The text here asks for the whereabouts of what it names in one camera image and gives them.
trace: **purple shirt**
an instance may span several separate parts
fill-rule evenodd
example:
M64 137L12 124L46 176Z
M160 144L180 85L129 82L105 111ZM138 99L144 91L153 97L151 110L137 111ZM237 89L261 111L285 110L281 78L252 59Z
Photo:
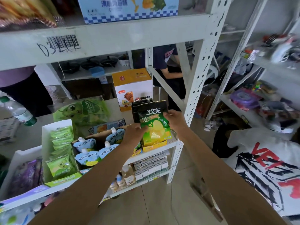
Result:
M14 85L27 79L34 71L35 66L0 71L0 88Z

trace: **hand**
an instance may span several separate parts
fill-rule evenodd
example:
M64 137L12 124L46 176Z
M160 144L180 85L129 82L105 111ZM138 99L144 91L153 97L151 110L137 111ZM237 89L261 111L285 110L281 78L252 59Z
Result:
M144 126L143 128L141 128L140 123L133 123L129 125L126 128L121 145L132 148L133 151L134 148L139 144L144 133L147 131L148 131L148 126Z
M185 134L189 133L190 128L181 112L169 110L169 113L164 112L163 116L169 121L170 127L177 133L178 138L183 138Z

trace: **blue checkered pattern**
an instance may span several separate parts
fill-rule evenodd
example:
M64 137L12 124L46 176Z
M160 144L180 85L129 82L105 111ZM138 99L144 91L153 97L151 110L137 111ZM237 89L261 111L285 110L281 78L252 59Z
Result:
M96 24L96 23L104 23L104 22L114 22L114 21L122 21L122 20L137 20L137 19L147 19L147 18L156 18L156 17L164 17L164 16L176 16L178 15L178 10L169 10L162 12L150 12L146 13L135 13L135 14L127 14L127 15L111 15L107 16L91 16L85 17L84 21L86 24Z

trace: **cartoon eye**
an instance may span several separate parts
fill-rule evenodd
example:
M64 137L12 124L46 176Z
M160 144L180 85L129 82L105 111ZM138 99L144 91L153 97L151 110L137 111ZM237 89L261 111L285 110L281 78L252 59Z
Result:
M73 110L76 109L76 107L75 106L69 106L69 109L73 111Z

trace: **black pants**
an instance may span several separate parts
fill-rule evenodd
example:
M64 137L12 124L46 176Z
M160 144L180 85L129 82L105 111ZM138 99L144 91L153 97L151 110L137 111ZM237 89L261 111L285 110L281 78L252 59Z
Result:
M225 136L225 133L229 130L238 130L238 127L233 124L224 124L216 131L212 152L219 158L228 158L238 150L238 146L233 148L227 146L228 138Z
M52 99L36 72L14 85L0 87L0 90L22 104L35 117L51 113L47 106L53 104Z
M170 73L181 73L181 68L178 68L178 67L168 66L168 70ZM179 98L181 98L181 99L185 98L186 90L185 90L185 83L183 81L183 78L166 79L161 70L157 70L157 72L166 81L166 83L174 90L174 92L179 96ZM153 85L161 87L161 85L155 79L155 77L153 79ZM180 111L177 104L174 102L174 100L169 95L168 95L168 101L169 101L169 107L168 107L169 110L173 109L173 110Z

